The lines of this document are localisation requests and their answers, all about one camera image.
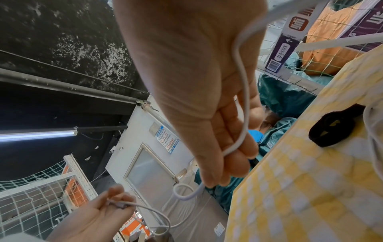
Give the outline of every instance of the checkered tablecloth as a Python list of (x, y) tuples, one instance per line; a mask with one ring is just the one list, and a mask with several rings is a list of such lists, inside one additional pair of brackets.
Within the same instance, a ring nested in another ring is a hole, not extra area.
[(383, 45), (348, 63), (236, 188), (225, 241), (383, 240), (383, 182), (362, 118), (332, 147), (308, 139), (324, 114), (383, 96), (382, 60)]

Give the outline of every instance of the white wall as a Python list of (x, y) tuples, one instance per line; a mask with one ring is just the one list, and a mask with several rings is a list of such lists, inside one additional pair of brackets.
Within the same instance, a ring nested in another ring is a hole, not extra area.
[[(165, 118), (165, 115), (162, 113), (152, 96), (149, 96), (148, 101), (150, 101), (152, 107), (159, 110), (159, 114)], [(142, 143), (149, 146), (174, 174), (187, 168), (190, 161), (193, 159), (192, 154), (182, 141), (178, 142), (172, 154), (168, 153), (165, 147), (157, 141), (156, 137), (149, 133), (149, 128), (152, 126), (153, 122), (160, 124), (149, 113), (136, 107), (129, 119), (128, 129), (123, 132), (120, 142), (106, 166), (106, 169), (112, 178), (117, 183), (122, 184), (125, 190), (132, 194), (134, 194), (134, 192), (124, 180), (124, 175)], [(148, 225), (153, 226), (153, 224), (156, 224), (154, 221), (152, 224), (153, 217), (151, 217), (146, 210), (139, 211), (144, 216)]]

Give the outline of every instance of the blue object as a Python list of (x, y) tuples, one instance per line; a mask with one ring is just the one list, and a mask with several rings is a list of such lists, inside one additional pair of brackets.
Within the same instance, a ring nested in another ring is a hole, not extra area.
[(254, 138), (255, 142), (261, 143), (263, 134), (258, 130), (249, 130), (249, 134)]

